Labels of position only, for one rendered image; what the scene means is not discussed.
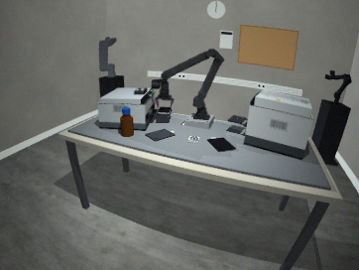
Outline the brown bottle with blue cap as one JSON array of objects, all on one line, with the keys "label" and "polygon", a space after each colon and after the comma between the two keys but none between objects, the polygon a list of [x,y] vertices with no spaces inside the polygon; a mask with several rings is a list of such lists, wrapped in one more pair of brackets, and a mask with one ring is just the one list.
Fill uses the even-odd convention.
[{"label": "brown bottle with blue cap", "polygon": [[134,135],[133,116],[130,115],[130,108],[122,108],[122,117],[120,117],[121,135],[131,137]]}]

